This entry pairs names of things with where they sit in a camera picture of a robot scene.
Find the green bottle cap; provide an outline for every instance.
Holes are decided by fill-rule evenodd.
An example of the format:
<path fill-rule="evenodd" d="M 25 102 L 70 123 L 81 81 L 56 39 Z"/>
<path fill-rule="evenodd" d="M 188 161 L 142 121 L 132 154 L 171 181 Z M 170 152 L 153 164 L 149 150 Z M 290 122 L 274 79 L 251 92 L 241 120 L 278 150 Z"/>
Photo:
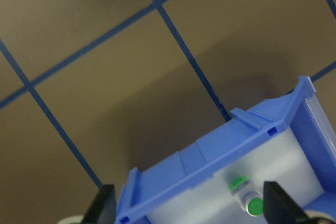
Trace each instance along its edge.
<path fill-rule="evenodd" d="M 252 216 L 262 215 L 264 212 L 264 202 L 262 199 L 254 198 L 252 199 L 247 206 L 247 211 Z"/>

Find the brown floor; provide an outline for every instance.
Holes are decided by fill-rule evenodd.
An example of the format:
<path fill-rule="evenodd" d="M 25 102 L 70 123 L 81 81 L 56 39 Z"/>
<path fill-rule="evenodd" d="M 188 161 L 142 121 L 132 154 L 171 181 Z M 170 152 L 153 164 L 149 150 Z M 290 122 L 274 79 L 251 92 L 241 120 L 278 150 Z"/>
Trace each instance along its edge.
<path fill-rule="evenodd" d="M 0 0 L 0 39 L 30 80 L 150 0 Z M 225 107 L 285 94 L 336 60 L 325 0 L 169 0 L 172 21 Z M 0 100 L 22 87 L 0 53 Z M 315 82 L 336 128 L 336 71 Z M 36 90 L 103 183 L 117 193 L 224 123 L 156 10 Z M 28 94 L 0 110 L 0 223 L 83 214 L 97 188 Z"/>

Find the green cap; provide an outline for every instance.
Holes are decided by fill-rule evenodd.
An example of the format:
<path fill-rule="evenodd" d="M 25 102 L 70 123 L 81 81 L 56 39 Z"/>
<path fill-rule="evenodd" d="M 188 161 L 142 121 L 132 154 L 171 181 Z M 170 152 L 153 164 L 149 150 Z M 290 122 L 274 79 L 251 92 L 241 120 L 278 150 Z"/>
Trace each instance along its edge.
<path fill-rule="evenodd" d="M 229 190 L 233 191 L 235 189 L 237 189 L 239 186 L 241 186 L 244 182 L 246 182 L 248 180 L 248 176 L 240 176 L 238 178 L 236 178 L 234 181 L 231 182 Z"/>
<path fill-rule="evenodd" d="M 254 198 L 252 199 L 247 206 L 247 211 L 252 216 L 262 215 L 264 212 L 264 202 L 262 199 Z"/>

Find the small bottle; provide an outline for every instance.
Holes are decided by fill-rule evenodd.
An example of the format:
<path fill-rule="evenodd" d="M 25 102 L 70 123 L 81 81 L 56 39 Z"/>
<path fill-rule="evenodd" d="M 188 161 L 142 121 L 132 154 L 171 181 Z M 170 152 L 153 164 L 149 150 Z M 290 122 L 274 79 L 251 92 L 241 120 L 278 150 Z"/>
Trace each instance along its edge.
<path fill-rule="evenodd" d="M 240 207 L 249 215 L 258 217 L 263 214 L 263 195 L 248 176 L 236 178 L 231 182 L 229 190 Z"/>

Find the bottle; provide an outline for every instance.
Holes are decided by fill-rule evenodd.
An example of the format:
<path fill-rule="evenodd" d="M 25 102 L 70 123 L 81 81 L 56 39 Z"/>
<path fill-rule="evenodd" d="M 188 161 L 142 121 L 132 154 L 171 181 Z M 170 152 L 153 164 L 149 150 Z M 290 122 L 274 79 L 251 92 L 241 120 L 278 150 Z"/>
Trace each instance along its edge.
<path fill-rule="evenodd" d="M 229 191 L 249 215 L 258 217 L 263 214 L 263 195 L 248 176 L 239 176 L 232 181 Z"/>

